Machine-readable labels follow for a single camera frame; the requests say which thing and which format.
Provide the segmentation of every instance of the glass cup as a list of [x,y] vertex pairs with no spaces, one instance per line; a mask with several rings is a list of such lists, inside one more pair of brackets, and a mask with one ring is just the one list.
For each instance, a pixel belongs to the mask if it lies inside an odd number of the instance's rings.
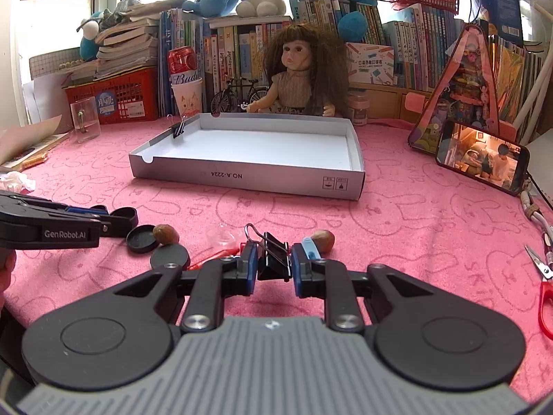
[[98,110],[94,96],[72,103],[71,115],[73,116],[77,142],[83,143],[100,135],[100,120],[98,120]]

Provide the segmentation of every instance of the doll hair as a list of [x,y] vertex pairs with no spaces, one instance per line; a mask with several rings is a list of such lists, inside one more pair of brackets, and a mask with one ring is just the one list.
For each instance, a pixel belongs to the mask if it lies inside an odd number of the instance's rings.
[[346,47],[333,34],[312,25],[289,25],[272,38],[265,52],[265,75],[271,78],[286,71],[282,63],[283,46],[296,40],[307,42],[311,47],[311,98],[305,108],[306,114],[313,109],[332,103],[336,112],[346,117],[348,109],[346,96],[348,91],[348,69]]

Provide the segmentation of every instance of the cat cup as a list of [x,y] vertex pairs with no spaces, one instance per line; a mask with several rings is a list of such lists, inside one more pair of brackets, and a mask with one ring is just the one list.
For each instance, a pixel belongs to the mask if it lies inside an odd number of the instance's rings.
[[181,118],[191,117],[202,110],[202,79],[183,84],[172,84]]

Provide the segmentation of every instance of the tissue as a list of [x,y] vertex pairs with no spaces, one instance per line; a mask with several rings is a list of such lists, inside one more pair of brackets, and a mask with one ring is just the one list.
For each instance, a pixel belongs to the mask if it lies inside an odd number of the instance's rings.
[[9,172],[0,175],[0,190],[8,190],[16,194],[24,190],[32,192],[37,188],[37,182],[27,178],[27,175],[20,172]]

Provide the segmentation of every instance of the bicycle model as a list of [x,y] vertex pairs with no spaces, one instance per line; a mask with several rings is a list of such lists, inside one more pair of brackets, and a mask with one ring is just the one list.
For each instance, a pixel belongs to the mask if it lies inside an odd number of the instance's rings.
[[[244,85],[242,82],[248,81],[248,85]],[[222,112],[240,112],[245,110],[245,107],[253,101],[258,101],[267,95],[269,88],[266,85],[256,84],[259,80],[248,80],[246,78],[233,78],[227,81],[227,88],[220,91],[211,100],[211,113],[213,115],[219,115]],[[242,90],[242,94],[246,94],[246,98],[240,101],[238,98],[238,89]]]

